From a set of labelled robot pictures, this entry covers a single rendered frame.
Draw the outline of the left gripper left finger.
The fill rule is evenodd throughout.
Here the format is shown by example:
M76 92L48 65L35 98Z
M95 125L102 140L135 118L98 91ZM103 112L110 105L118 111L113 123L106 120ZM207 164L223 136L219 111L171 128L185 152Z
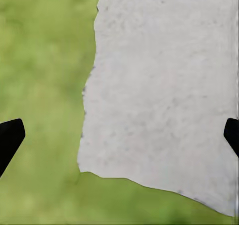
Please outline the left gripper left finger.
M0 177L24 138L24 124L20 118L0 124Z

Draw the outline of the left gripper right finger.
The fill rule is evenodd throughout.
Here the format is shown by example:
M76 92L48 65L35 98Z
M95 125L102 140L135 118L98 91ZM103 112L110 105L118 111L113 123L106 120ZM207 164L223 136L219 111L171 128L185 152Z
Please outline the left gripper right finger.
M239 120L230 118L227 120L224 136L239 157Z

